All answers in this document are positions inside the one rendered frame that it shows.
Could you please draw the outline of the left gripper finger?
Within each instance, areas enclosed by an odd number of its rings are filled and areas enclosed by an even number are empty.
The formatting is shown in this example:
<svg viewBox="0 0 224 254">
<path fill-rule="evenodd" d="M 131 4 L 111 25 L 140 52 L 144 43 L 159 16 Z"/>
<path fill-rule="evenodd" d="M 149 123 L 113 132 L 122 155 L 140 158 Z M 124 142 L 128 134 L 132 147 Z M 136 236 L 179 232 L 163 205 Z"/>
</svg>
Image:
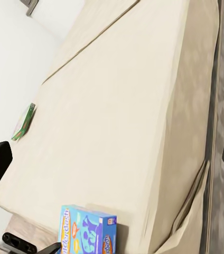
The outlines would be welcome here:
<svg viewBox="0 0 224 254">
<path fill-rule="evenodd" d="M 56 252 L 61 248 L 60 242 L 55 242 L 50 246 L 44 248 L 43 250 L 36 252 L 35 254 L 56 254 Z"/>
</svg>

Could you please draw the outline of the board game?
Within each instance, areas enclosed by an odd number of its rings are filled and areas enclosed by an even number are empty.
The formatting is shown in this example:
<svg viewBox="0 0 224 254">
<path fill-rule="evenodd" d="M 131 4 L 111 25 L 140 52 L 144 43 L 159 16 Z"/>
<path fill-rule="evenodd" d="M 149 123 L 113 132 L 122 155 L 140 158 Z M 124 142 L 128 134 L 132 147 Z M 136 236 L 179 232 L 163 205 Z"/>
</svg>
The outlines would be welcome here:
<svg viewBox="0 0 224 254">
<path fill-rule="evenodd" d="M 31 103 L 21 114 L 17 127 L 11 138 L 12 141 L 16 141 L 20 136 L 22 136 L 25 133 L 27 126 L 29 124 L 29 121 L 31 119 L 32 113 L 34 111 L 34 108 L 35 108 L 35 104 Z"/>
<path fill-rule="evenodd" d="M 61 205 L 56 254 L 115 254 L 117 216 L 77 205 Z"/>
</svg>

